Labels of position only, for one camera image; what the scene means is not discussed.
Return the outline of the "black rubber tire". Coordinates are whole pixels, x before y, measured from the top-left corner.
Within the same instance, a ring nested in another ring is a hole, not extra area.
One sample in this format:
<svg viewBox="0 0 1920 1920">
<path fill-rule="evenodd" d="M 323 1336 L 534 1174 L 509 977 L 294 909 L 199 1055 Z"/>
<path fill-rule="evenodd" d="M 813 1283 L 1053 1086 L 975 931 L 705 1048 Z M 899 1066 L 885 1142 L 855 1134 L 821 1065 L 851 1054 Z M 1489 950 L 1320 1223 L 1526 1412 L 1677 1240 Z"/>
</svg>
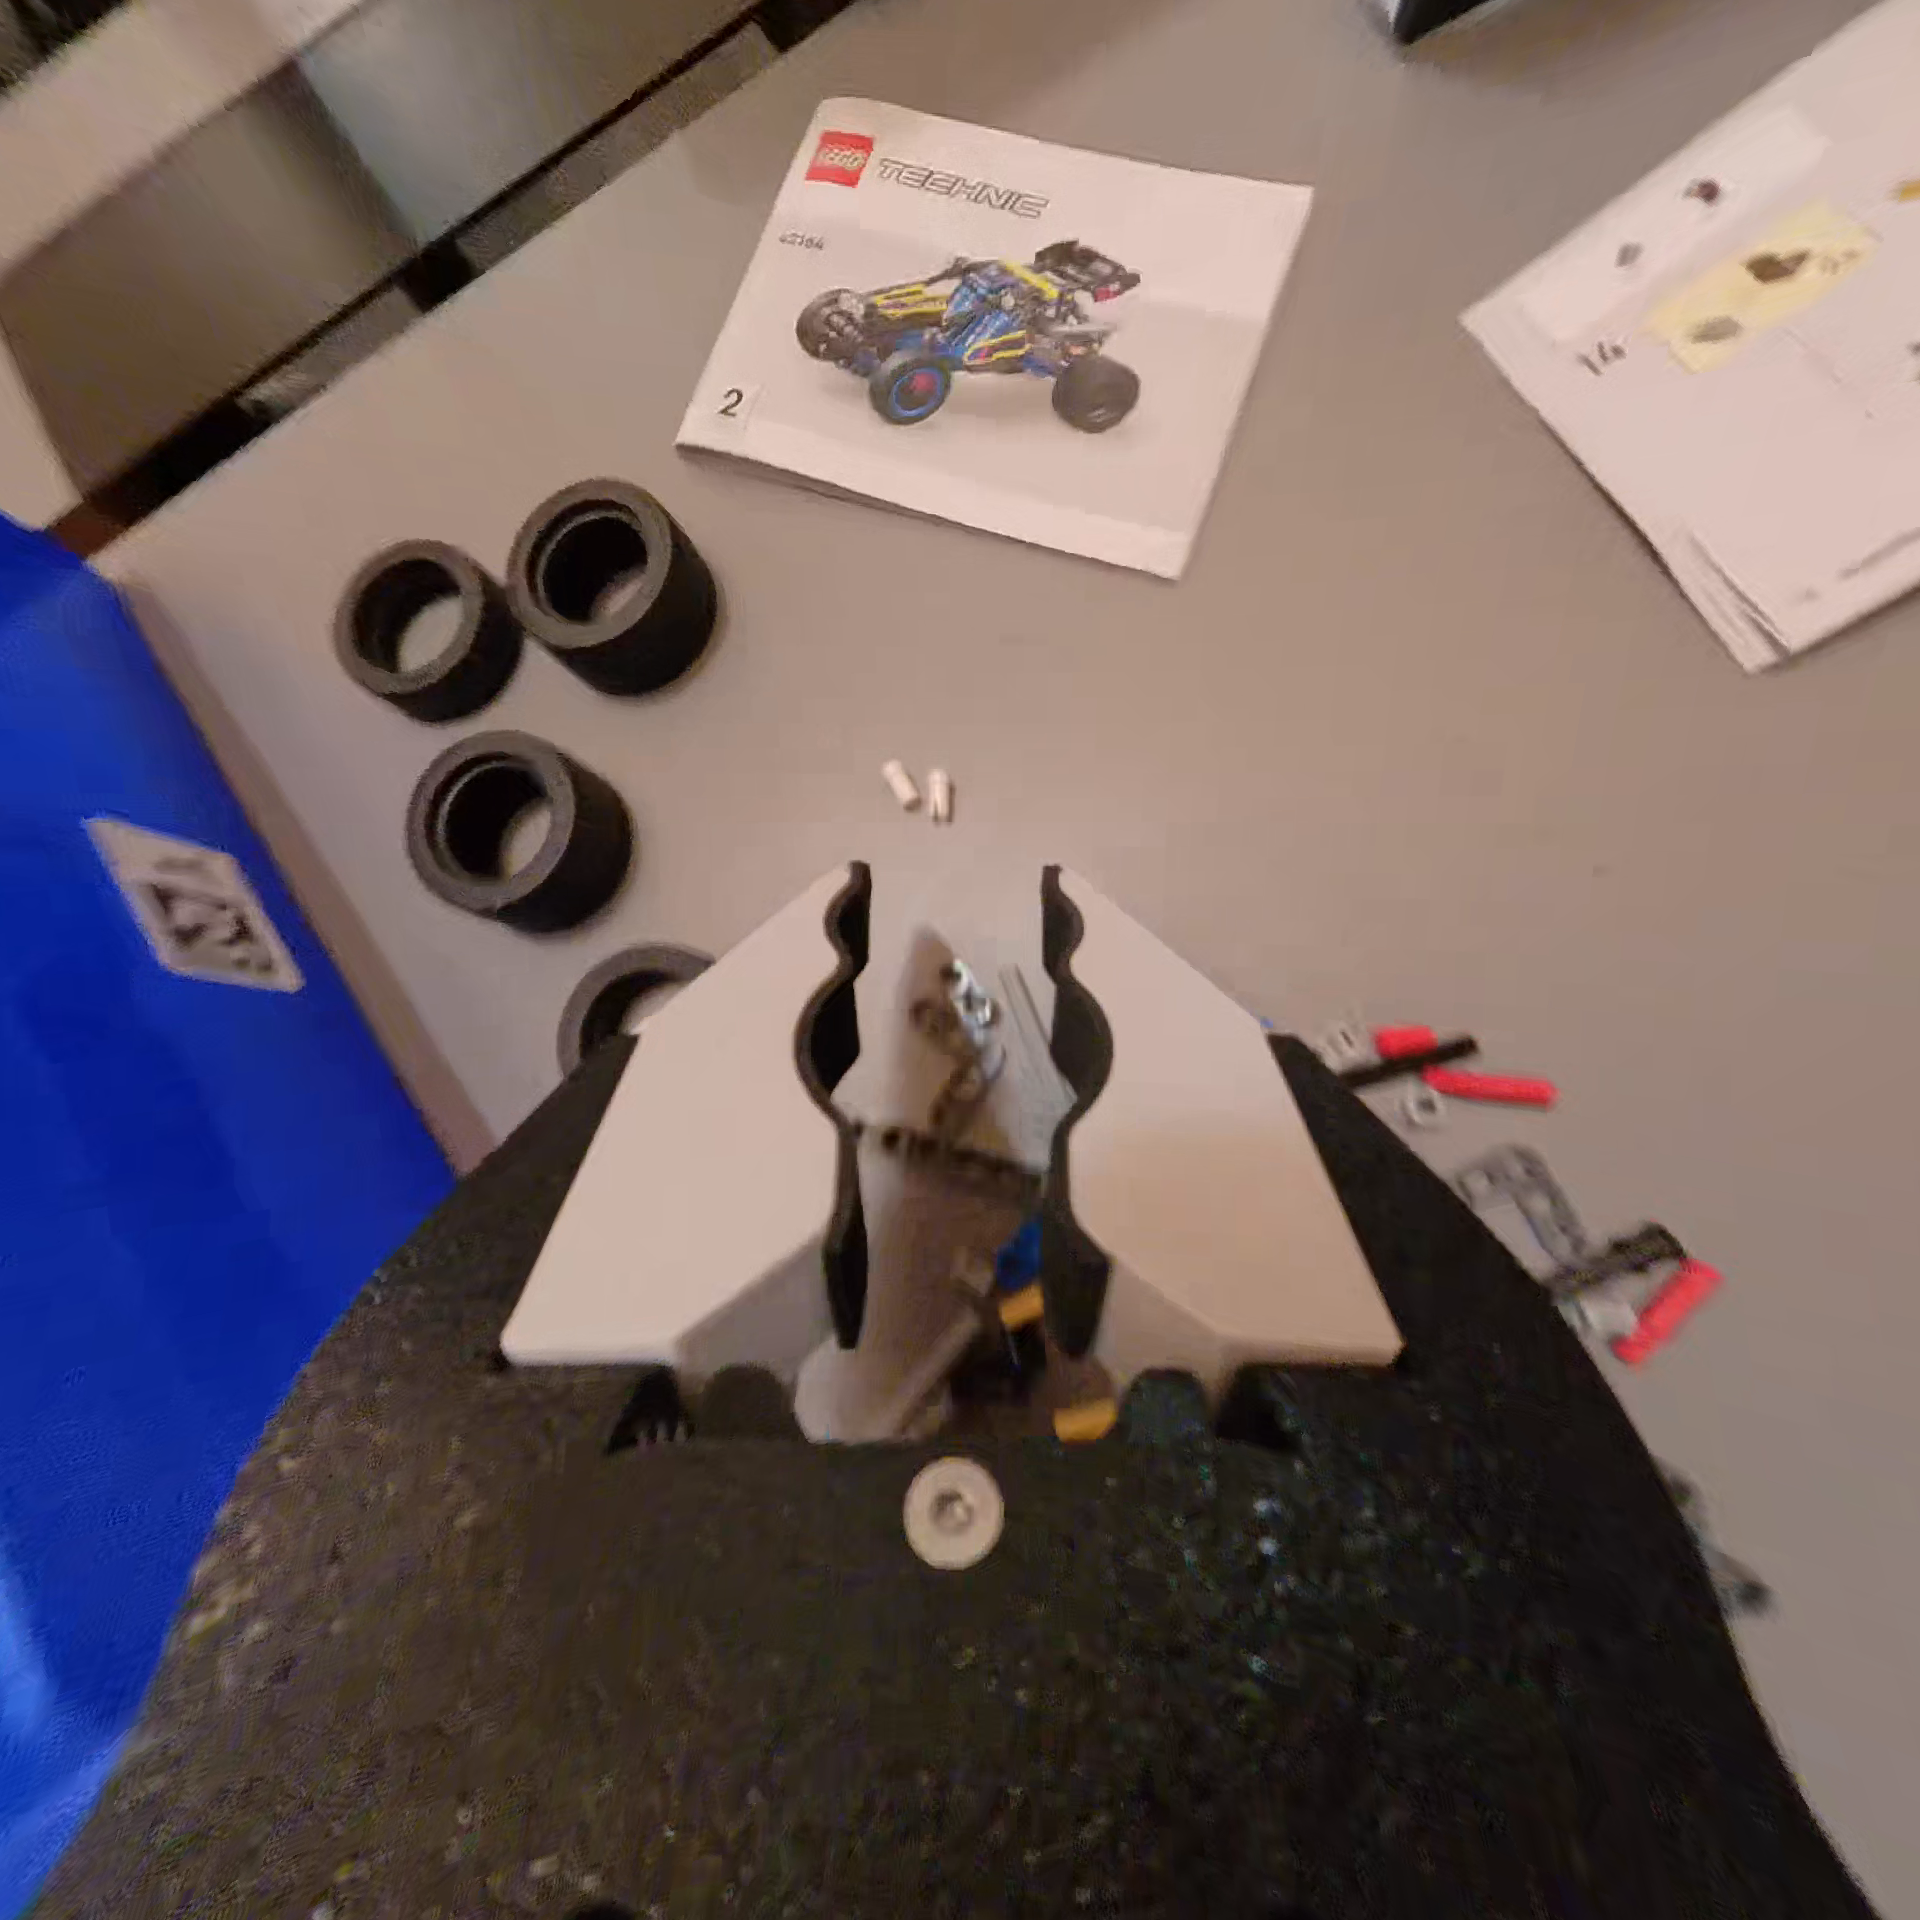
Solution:
<svg viewBox="0 0 1920 1920">
<path fill-rule="evenodd" d="M 623 793 L 540 735 L 481 730 L 414 782 L 404 850 L 450 909 L 530 935 L 604 913 L 634 864 Z"/>
<path fill-rule="evenodd" d="M 350 578 L 334 649 L 360 690 L 414 724 L 457 724 L 489 707 L 521 661 L 506 590 L 465 548 L 399 541 Z"/>
<path fill-rule="evenodd" d="M 515 529 L 506 590 L 524 632 L 581 684 L 645 698 L 695 668 L 717 627 L 717 583 L 648 488 L 589 478 Z"/>
<path fill-rule="evenodd" d="M 637 1037 L 650 1015 L 695 983 L 716 957 L 682 943 L 630 943 L 593 966 L 571 991 L 556 1028 L 560 1077 L 604 1045 Z"/>
</svg>

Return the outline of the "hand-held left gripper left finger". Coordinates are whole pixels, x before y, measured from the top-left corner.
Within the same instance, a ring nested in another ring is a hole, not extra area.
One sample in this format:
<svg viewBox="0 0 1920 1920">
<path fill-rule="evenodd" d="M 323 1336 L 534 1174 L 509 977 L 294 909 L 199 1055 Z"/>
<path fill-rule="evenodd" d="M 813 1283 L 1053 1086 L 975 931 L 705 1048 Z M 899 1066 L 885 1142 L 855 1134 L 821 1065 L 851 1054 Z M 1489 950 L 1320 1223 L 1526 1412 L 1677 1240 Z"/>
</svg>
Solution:
<svg viewBox="0 0 1920 1920">
<path fill-rule="evenodd" d="M 499 1333 L 511 1366 L 799 1373 L 856 1348 L 869 1215 L 834 1092 L 871 909 L 851 860 L 645 1020 Z"/>
</svg>

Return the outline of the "pile of lego pieces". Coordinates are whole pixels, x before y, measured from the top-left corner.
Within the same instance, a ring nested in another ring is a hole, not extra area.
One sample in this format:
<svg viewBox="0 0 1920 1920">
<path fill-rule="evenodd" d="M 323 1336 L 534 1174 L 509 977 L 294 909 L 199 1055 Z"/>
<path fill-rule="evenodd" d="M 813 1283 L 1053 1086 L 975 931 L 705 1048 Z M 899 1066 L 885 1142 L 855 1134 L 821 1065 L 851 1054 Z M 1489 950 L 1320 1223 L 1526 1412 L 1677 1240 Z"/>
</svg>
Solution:
<svg viewBox="0 0 1920 1920">
<path fill-rule="evenodd" d="M 1430 1028 L 1376 1028 L 1373 1051 L 1373 1062 L 1349 1058 L 1349 1054 L 1331 1062 L 1339 1082 L 1349 1092 L 1404 1082 L 1404 1115 L 1417 1126 L 1437 1123 L 1452 1099 L 1526 1110 L 1546 1110 L 1557 1099 L 1557 1088 L 1546 1081 L 1473 1070 L 1469 1065 L 1475 1055 L 1470 1037 L 1443 1041 Z M 1036 1206 L 1043 1175 L 1029 1165 L 905 1123 L 855 1122 L 851 1129 L 856 1142 L 874 1142 L 899 1161 L 930 1165 L 954 1179 L 998 1182 L 1023 1202 Z M 1537 1277 L 1538 1287 L 1574 1332 L 1604 1340 L 1623 1366 L 1643 1366 L 1664 1354 L 1721 1287 L 1718 1269 L 1695 1261 L 1681 1238 L 1658 1223 L 1609 1240 L 1589 1235 L 1569 1195 L 1534 1149 L 1493 1152 L 1469 1165 L 1454 1186 L 1475 1210 L 1512 1206 L 1526 1220 L 1529 1234 L 1552 1264 Z M 1662 1285 L 1634 1296 L 1628 1283 L 1653 1273 L 1662 1277 Z M 1119 1431 L 1119 1399 L 1107 1395 L 1069 1405 L 1053 1427 L 1064 1442 L 1092 1442 Z M 1774 1591 L 1715 1546 L 1695 1480 L 1664 1465 L 1662 1472 L 1695 1534 L 1721 1609 L 1730 1618 L 1767 1611 Z"/>
</svg>

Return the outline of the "open instruction booklet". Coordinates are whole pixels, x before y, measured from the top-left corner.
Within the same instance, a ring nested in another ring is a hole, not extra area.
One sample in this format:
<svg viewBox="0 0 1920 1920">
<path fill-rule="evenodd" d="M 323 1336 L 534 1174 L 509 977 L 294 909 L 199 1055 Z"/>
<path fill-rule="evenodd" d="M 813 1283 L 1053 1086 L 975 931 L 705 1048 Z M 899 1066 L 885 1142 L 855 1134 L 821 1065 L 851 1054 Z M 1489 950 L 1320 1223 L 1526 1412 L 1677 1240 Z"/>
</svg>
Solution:
<svg viewBox="0 0 1920 1920">
<path fill-rule="evenodd" d="M 1743 672 L 1916 593 L 1917 5 L 1871 5 L 1462 327 Z"/>
</svg>

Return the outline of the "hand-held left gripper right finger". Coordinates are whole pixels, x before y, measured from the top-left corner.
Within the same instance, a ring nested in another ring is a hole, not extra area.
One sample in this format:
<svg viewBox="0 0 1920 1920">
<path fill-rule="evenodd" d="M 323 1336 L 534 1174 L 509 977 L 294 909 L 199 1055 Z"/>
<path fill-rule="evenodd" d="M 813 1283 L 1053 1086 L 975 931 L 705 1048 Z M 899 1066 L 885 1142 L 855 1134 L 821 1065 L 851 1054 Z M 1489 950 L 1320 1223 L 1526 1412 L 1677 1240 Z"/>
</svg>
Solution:
<svg viewBox="0 0 1920 1920">
<path fill-rule="evenodd" d="M 1404 1340 L 1268 1030 L 1069 868 L 1043 870 L 1043 1310 L 1103 1373 L 1389 1366 Z"/>
</svg>

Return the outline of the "blue tagged storage bin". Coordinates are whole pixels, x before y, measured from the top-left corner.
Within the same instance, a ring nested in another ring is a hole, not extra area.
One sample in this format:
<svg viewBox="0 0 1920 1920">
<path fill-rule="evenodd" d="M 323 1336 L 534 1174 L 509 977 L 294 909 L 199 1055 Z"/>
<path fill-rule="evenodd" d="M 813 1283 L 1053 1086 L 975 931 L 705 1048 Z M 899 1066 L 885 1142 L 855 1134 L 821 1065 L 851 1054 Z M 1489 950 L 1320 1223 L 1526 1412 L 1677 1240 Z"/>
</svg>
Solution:
<svg viewBox="0 0 1920 1920">
<path fill-rule="evenodd" d="M 7 518 L 7 1917 L 256 1437 L 450 1183 L 125 600 Z"/>
</svg>

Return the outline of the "closed instruction booklet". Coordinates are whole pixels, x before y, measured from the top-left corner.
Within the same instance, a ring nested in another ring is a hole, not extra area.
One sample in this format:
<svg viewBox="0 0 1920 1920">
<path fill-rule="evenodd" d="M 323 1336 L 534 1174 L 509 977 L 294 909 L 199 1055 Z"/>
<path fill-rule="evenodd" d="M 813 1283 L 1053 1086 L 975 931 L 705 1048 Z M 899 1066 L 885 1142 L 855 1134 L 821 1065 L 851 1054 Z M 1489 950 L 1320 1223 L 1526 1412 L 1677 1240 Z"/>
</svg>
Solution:
<svg viewBox="0 0 1920 1920">
<path fill-rule="evenodd" d="M 1310 207 L 829 98 L 676 447 L 1177 582 Z"/>
</svg>

